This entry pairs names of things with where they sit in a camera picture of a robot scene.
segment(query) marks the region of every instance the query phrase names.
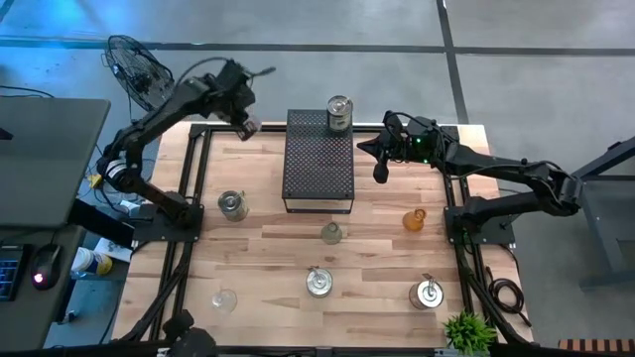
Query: concrete floor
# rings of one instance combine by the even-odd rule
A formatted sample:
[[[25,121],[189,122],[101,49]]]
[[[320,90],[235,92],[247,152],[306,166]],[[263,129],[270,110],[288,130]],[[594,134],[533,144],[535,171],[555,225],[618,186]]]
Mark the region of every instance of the concrete floor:
[[[457,87],[448,75],[448,57],[421,53],[447,45],[435,0],[5,2],[12,4],[0,8],[0,81],[56,96],[111,100],[102,146],[128,123],[125,92],[102,65],[101,50],[63,49],[74,45],[58,41],[102,41],[110,34],[126,34],[157,43],[247,44],[253,51],[207,52],[191,45],[187,51],[154,55],[174,73],[209,56],[233,57],[254,70],[275,65],[276,73],[254,84],[255,113],[264,120],[285,120],[287,108],[320,108],[330,96],[344,93],[355,102],[356,121],[378,122],[387,109],[444,123],[468,119],[485,125],[494,154],[548,159],[570,171],[635,134],[635,52],[625,57],[607,56],[610,52],[586,57],[457,55],[467,111],[466,117],[457,116]],[[456,46],[635,49],[635,3],[628,0],[444,4]],[[15,43],[3,40],[48,48],[7,47]],[[270,52],[259,51],[264,50],[259,44],[367,47],[336,47],[334,53],[286,46],[283,52]],[[360,52],[375,45],[386,47],[375,49],[381,53]],[[204,69],[216,71],[214,66]],[[141,115],[133,104],[133,116]],[[156,155],[156,145],[146,154]],[[580,279],[605,269],[581,214],[527,214],[514,229],[538,342],[555,346],[560,338],[633,337],[635,285],[590,293],[577,286]],[[107,282],[78,286],[71,305],[84,310],[83,322],[55,326],[47,345],[95,343],[103,333],[120,287]]]

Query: wooden tabletop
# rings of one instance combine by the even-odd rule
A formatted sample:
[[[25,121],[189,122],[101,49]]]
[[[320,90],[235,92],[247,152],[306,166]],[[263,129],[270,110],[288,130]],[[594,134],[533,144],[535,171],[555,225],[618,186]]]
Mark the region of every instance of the wooden tabletop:
[[[152,182],[164,190],[178,189],[190,124],[180,123],[163,135]],[[483,126],[459,126],[459,135],[462,144],[489,153]],[[374,136],[355,134],[354,141]],[[425,165],[393,163],[388,182],[378,184],[372,177],[374,158],[355,148],[350,214],[287,214],[281,198],[284,152],[284,133],[259,133],[244,143],[231,133],[213,136],[202,196],[204,223],[184,304],[195,325],[220,345],[445,346],[443,323],[463,305],[456,259],[445,238],[440,174]],[[473,195],[498,196],[492,178],[470,177],[469,188]],[[231,189],[246,193],[250,211],[242,222],[227,221],[217,208],[218,196]],[[457,190],[456,197],[460,204]],[[425,227],[408,232],[402,217],[417,207],[428,212]],[[336,245],[320,240],[330,221],[344,231]],[[133,256],[113,338],[129,331],[155,297],[165,250],[165,243],[150,243]],[[482,255],[496,278],[519,283],[508,252],[483,246]],[[310,266],[331,272],[328,297],[307,292]],[[441,306],[426,311],[408,301],[410,286],[423,273],[440,282],[445,296]],[[229,314],[212,307],[211,297],[221,289],[238,297]],[[171,314],[172,300],[167,307],[164,316]],[[505,316],[532,339],[519,316]]]

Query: potted plant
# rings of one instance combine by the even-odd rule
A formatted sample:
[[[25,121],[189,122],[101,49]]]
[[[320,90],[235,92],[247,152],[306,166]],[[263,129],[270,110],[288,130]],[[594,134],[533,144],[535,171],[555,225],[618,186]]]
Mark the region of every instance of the potted plant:
[[[489,327],[480,316],[465,311],[451,317],[444,326],[447,346],[464,355],[487,352],[496,338],[496,329]]]

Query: black mesh box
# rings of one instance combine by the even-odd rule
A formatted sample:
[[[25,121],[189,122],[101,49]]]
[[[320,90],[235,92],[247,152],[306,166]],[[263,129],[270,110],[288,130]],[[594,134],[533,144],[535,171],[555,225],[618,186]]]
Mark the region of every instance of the black mesh box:
[[[352,126],[328,129],[326,110],[289,110],[282,197],[289,213],[350,213],[355,198]]]

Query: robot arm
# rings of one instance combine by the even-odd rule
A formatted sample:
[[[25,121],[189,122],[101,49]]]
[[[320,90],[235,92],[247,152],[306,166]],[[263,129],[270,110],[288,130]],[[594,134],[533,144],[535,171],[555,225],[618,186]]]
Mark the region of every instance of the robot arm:
[[[471,197],[456,212],[454,224],[468,232],[477,232],[490,218],[532,211],[545,211],[555,216],[569,216],[579,209],[581,181],[557,165],[540,161],[529,163],[482,155],[461,145],[458,139],[437,125],[435,120],[411,118],[403,127],[399,115],[386,112],[385,129],[375,139],[357,147],[377,159],[375,180],[388,179],[389,161],[430,164],[443,174],[464,178],[479,174],[527,185],[532,192],[494,199]]]
[[[191,224],[191,206],[176,192],[163,192],[141,178],[146,145],[189,115],[215,114],[245,141],[260,130],[260,123],[245,108],[256,101],[247,86],[252,77],[240,64],[228,60],[218,76],[206,74],[178,83],[173,95],[139,122],[120,130],[97,161],[97,171],[113,188],[137,193],[155,203],[178,226]]]

